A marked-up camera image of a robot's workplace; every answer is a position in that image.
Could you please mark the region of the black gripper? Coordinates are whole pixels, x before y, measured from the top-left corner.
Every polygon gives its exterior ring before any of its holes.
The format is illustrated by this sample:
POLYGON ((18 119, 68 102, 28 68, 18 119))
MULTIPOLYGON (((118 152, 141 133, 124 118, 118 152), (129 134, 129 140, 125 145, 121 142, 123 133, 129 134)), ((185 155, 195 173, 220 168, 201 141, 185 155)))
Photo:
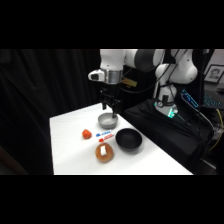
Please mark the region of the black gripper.
POLYGON ((100 91, 100 102, 102 103, 102 109, 106 110, 107 106, 112 108, 112 118, 117 116, 117 107, 120 100, 118 99, 119 87, 117 85, 103 85, 100 91))

